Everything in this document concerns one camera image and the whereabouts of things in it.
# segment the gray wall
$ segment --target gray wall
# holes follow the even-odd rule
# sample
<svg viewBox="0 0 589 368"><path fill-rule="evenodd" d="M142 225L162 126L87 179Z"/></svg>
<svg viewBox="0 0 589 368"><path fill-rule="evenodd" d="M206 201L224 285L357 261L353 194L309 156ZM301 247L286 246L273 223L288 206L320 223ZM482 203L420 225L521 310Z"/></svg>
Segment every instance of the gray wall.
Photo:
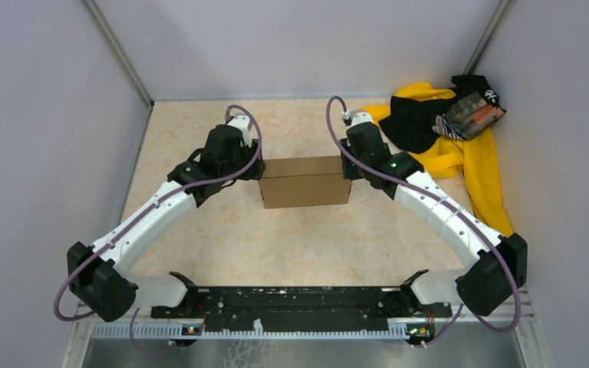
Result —
<svg viewBox="0 0 589 368"><path fill-rule="evenodd" d="M589 366L589 2L518 2L479 72L508 108L505 205L555 366Z"/></svg>
<svg viewBox="0 0 589 368"><path fill-rule="evenodd" d="M58 366L66 251L115 224L144 114L80 2L0 1L0 367Z"/></svg>
<svg viewBox="0 0 589 368"><path fill-rule="evenodd" d="M156 100L449 84L498 0L98 0Z"/></svg>

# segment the gray floor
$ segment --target gray floor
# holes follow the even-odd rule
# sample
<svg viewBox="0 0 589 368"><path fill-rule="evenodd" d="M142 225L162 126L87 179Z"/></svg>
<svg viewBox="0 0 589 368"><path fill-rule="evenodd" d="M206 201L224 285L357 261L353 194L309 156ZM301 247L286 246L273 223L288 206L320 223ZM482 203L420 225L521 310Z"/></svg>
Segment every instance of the gray floor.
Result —
<svg viewBox="0 0 589 368"><path fill-rule="evenodd" d="M141 340L159 349L165 341ZM399 343L364 340L207 340L154 356L128 340L92 340L84 368L141 367L491 367L525 366L513 333L496 333L479 324L457 324L428 348L403 349Z"/></svg>

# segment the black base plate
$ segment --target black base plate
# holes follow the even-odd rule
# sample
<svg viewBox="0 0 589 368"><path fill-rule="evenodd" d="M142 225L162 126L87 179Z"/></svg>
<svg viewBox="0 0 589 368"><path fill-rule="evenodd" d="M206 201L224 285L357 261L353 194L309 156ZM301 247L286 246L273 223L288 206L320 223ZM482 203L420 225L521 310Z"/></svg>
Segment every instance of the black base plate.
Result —
<svg viewBox="0 0 589 368"><path fill-rule="evenodd" d="M266 332L382 331L387 318L451 317L450 307L433 304L414 313L398 287L199 287L196 309L154 307L152 318L202 318L206 330Z"/></svg>

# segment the robotic arm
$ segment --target robotic arm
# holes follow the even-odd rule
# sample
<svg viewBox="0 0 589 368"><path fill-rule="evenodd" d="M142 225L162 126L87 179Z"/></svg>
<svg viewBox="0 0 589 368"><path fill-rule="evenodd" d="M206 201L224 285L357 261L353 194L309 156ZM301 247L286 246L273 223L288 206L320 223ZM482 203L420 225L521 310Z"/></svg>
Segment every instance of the robotic arm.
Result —
<svg viewBox="0 0 589 368"><path fill-rule="evenodd" d="M414 274L402 287L412 305L421 308L433 303L464 303L476 314L490 315L512 295L512 286L486 243L496 247L516 287L525 284L527 243L520 235L502 236L442 191L408 153L392 155L368 113L345 112L343 120L350 127L347 138L340 140L342 148L368 167L403 181L403 185L360 168L346 155L342 156L344 176L351 180L365 178L394 202L412 210L450 245L464 265L458 270Z"/></svg>
<svg viewBox="0 0 589 368"><path fill-rule="evenodd" d="M245 115L216 126L209 132L205 146L170 172L159 190L127 220L94 241L93 247L80 242L72 246L67 253L69 274L95 253L101 253L69 284L71 292L107 322L123 316L130 308L175 307L182 303L189 293L187 278L180 274L135 276L130 271L166 230L225 188L225 183L216 179L236 173L250 162L260 149L258 141L250 137L251 129L252 122ZM262 177L265 164L258 154L258 159L237 179ZM210 183L189 188L196 182Z"/></svg>

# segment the yellow towel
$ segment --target yellow towel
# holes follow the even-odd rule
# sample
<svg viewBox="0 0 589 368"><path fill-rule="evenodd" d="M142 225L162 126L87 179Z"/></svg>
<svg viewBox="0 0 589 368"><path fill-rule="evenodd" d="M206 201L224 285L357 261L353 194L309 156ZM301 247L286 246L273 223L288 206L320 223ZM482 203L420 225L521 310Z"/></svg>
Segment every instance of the yellow towel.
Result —
<svg viewBox="0 0 589 368"><path fill-rule="evenodd" d="M432 84L423 82L403 87L394 96L425 101L453 98L455 92L437 90ZM361 110L370 113L376 125L391 114L388 105L365 106ZM514 229L502 205L498 155L491 128L484 129L474 140L451 140L440 136L426 152L410 155L436 179L451 178L463 172L475 216L504 236L513 234Z"/></svg>

